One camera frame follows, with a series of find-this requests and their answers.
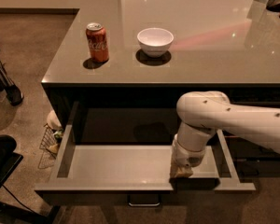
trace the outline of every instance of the red can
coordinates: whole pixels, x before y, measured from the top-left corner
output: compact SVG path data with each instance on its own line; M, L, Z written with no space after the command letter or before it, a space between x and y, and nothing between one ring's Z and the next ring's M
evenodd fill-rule
M99 23L89 23L86 27L86 37L95 63L104 63L109 60L109 49L105 28Z

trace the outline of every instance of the bowl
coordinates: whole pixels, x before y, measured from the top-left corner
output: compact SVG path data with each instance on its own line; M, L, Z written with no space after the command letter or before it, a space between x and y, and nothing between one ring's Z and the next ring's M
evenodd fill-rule
M162 28L144 29L137 38L142 51L153 58L162 56L174 40L173 34Z

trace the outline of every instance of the drawer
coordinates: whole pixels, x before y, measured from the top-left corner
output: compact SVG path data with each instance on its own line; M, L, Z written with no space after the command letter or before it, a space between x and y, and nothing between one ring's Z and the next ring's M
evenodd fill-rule
M84 114L85 108L75 103L49 182L35 186L49 204L126 202L132 194L170 193L174 197L187 189L255 189L253 184L240 183L230 166L230 154L222 146L207 146L202 164L193 168L190 178L171 178L170 145L81 142L87 131L84 125L81 129ZM218 135L224 143L223 134Z

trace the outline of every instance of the brown floor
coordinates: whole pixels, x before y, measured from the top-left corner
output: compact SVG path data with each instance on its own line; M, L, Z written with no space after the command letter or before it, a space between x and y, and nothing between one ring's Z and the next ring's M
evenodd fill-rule
M0 14L0 58L25 95L12 107L0 96L0 134L13 136L24 156L6 186L24 204L47 215L50 206L34 192L35 183L49 179L41 163L40 143L51 107L40 81L73 20L72 15ZM155 208L131 208L126 203L63 206L54 223L280 223L280 177L255 179L256 192L246 194L188 191L178 201ZM4 189L0 201L21 207ZM0 223L26 223L0 213Z

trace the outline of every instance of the black chair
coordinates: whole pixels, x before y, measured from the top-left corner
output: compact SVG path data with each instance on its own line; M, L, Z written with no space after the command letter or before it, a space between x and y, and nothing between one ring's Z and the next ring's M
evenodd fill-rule
M3 187L6 189L4 183L23 159L21 154L14 152L16 146L17 142L14 138L8 135L0 135L0 188ZM28 211L0 202L0 215L4 214L5 216L22 219L35 224L52 223L58 209L59 208L53 208L50 215L48 217L44 217L32 210Z

